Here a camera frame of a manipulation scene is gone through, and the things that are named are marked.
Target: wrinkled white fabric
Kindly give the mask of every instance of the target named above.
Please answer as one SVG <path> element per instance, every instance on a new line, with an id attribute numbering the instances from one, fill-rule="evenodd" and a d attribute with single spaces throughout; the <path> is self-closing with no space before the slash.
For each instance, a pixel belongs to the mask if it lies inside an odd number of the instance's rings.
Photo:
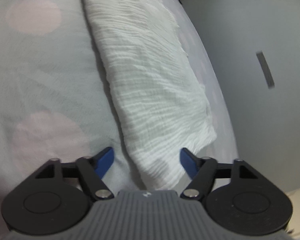
<path id="1" fill-rule="evenodd" d="M 161 0 L 85 0 L 128 154 L 151 189 L 174 187 L 179 152 L 216 138 L 204 87 Z"/>

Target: gray door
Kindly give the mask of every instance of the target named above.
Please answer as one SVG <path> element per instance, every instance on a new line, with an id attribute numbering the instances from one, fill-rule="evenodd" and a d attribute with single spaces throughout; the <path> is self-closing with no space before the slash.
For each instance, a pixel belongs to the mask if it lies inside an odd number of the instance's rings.
<path id="1" fill-rule="evenodd" d="M 220 83 L 240 157 L 282 190 L 300 187 L 300 0 L 181 1 Z"/>

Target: screw head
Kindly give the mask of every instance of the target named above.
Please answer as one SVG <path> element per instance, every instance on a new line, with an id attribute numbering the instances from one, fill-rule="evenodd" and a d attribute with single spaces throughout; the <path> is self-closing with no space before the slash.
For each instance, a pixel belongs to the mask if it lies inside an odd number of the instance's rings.
<path id="1" fill-rule="evenodd" d="M 108 198 L 111 194 L 112 193 L 107 189 L 99 189 L 95 192 L 95 195 L 99 198 Z"/>
<path id="2" fill-rule="evenodd" d="M 199 191 L 193 188 L 188 188 L 183 191 L 183 195 L 185 195 L 186 197 L 193 198 L 199 196 Z"/>

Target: bedsheet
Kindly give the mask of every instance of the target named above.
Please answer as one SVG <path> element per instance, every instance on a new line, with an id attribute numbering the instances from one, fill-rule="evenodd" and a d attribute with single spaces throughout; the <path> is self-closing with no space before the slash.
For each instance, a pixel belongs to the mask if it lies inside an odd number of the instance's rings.
<path id="1" fill-rule="evenodd" d="M 210 104 L 161 0 L 84 0 L 128 155 L 148 190 L 175 187 L 217 137 Z"/>
<path id="2" fill-rule="evenodd" d="M 217 139 L 199 156 L 231 162 L 237 156 L 233 130 L 207 53 L 178 0 L 162 1 L 211 105 Z M 109 188 L 143 188 L 82 0 L 0 0 L 0 203 L 47 159 L 73 161 L 107 146 L 116 153 L 104 177 Z M 187 183 L 184 176 L 175 189 Z M 0 215 L 0 238 L 6 232 Z"/>

